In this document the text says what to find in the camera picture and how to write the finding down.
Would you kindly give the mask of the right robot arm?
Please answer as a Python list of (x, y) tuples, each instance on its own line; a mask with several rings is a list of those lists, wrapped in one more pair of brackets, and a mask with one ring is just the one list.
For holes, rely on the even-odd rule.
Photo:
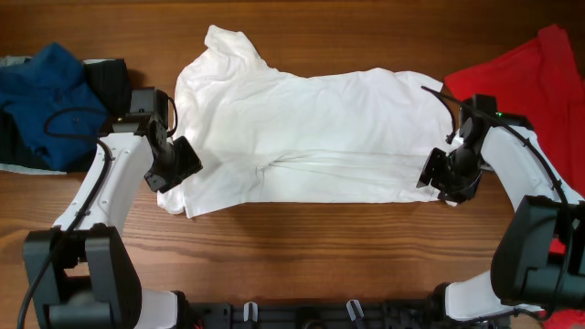
[(489, 271), (444, 283), (429, 298), (428, 320), (456, 326), (584, 307), (584, 199), (560, 176), (527, 117), (502, 113), (492, 96), (459, 103), (461, 144), (431, 151), (418, 182), (444, 202), (475, 197), (484, 169), (499, 178), (514, 209)]

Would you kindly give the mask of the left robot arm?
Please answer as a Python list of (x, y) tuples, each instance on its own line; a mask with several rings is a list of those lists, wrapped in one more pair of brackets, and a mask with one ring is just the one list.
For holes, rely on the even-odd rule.
[(186, 137), (175, 135), (175, 101), (161, 90), (133, 90), (130, 109), (108, 118), (80, 190), (46, 230), (23, 245), (28, 289), (17, 327), (33, 309), (41, 328), (199, 328), (179, 291), (145, 289), (122, 242), (136, 191), (166, 193), (202, 168)]

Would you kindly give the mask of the white t-shirt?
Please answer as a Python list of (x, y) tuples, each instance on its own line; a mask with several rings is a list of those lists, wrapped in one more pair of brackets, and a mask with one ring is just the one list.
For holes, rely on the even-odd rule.
[(436, 199), (417, 183), (453, 131), (439, 81), (379, 68), (303, 78), (216, 26), (205, 45), (175, 85), (177, 132), (203, 167), (159, 194), (161, 208), (193, 218), (244, 203)]

